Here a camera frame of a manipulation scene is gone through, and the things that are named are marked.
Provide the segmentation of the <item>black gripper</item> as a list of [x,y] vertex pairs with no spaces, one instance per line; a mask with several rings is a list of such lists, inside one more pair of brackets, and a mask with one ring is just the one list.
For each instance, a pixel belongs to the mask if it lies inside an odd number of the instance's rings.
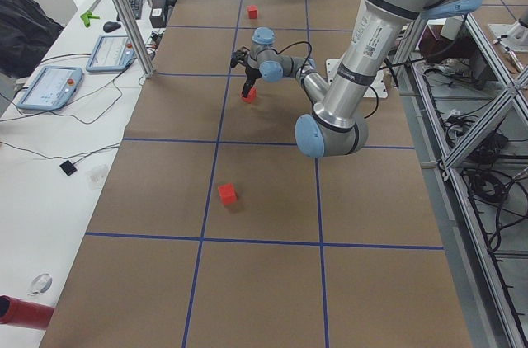
[[254,86],[254,82],[260,78],[260,71],[258,68],[253,68],[249,65],[245,67],[245,74],[247,76],[246,82],[243,84],[242,97],[248,97],[250,91]]

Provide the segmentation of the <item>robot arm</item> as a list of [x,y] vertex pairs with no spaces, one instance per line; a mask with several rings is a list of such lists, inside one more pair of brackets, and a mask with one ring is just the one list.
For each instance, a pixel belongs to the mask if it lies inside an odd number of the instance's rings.
[[477,10],[483,0],[361,0],[365,8],[356,18],[351,43],[331,82],[326,82],[309,58],[283,55],[273,47],[274,32],[257,28],[250,48],[233,52],[232,67],[242,65],[248,96],[258,78],[298,81],[312,103],[310,113],[295,124],[298,149],[311,158],[341,156],[360,150],[368,127],[357,110],[375,80],[401,29],[418,18],[462,16]]

